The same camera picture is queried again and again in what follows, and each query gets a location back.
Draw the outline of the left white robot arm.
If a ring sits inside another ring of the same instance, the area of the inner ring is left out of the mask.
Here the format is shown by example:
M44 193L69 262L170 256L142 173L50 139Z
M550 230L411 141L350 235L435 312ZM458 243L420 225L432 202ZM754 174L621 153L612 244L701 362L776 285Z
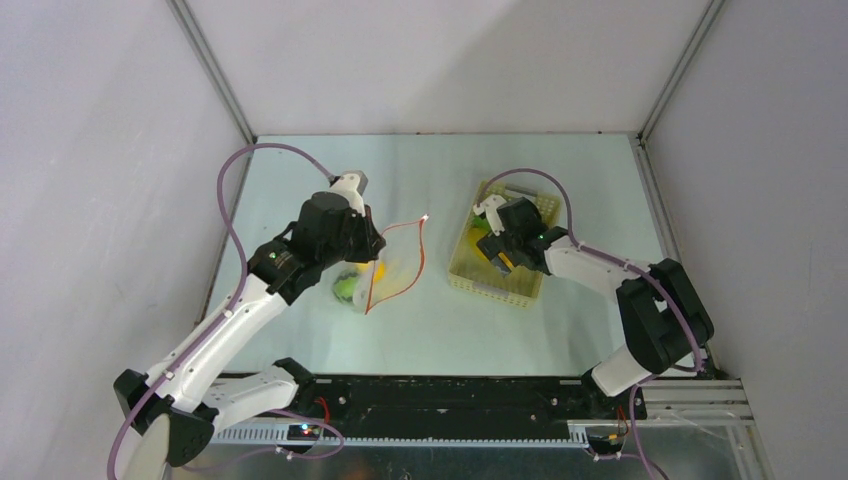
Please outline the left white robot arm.
M183 467L215 433L258 413L285 409L304 416L316 403L309 374L283 359L232 388L214 385L219 374L270 320L316 285L325 270L345 261L377 259L386 241L357 190L325 190L308 198L298 218L252 255L242 254L238 283L164 359L144 372L126 369L113 389L125 415L113 450L134 430L142 442L128 479L157 479Z

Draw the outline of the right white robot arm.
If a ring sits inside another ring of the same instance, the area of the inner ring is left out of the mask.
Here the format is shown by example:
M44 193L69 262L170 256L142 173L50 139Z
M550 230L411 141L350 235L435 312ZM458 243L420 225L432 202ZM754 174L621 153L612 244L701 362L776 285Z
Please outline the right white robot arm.
M581 402L588 414L610 416L620 407L622 392L675 368L688 355L695 369L701 367L701 350L714 325L679 262L614 257L578 241L564 227L547 225L523 197L491 195L472 212L489 227L476 246L502 275L524 267L575 281L617 306L625 343L585 374Z

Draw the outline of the clear zip top bag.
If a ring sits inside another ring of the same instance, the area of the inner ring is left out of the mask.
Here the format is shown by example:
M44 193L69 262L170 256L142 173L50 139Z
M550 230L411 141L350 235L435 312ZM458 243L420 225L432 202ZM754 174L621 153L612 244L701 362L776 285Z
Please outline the clear zip top bag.
M367 263L344 263L331 285L334 298L352 310L368 315L378 305L410 291L426 265L424 227L430 216L392 224L382 232L386 246Z

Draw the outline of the yellow lemon toy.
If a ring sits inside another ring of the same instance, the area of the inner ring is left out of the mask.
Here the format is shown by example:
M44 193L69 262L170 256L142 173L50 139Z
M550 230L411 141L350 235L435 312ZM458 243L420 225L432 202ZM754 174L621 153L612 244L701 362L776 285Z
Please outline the yellow lemon toy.
M386 273L386 266L382 261L356 263L355 267L360 279L370 283L379 283Z

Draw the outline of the yellow banana toy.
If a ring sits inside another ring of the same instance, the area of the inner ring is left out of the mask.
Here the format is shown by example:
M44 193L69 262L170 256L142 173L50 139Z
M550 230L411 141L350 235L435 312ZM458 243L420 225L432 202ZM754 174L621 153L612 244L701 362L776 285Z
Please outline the yellow banana toy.
M492 257L492 232L483 228L472 227L466 234L472 251L480 258L488 261Z

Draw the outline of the green watermelon toy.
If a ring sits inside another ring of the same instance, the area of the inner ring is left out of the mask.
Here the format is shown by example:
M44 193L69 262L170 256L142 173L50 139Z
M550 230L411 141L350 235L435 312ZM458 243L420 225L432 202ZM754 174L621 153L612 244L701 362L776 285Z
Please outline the green watermelon toy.
M360 271L354 268L339 273L332 284L334 297L343 304L352 304L360 276Z

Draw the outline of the green bitter gourd toy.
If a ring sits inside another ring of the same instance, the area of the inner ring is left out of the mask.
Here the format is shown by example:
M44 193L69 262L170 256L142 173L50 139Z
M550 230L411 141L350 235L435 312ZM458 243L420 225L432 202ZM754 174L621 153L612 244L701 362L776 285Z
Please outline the green bitter gourd toy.
M491 226L485 216L473 215L471 218L471 227L484 232L491 231Z

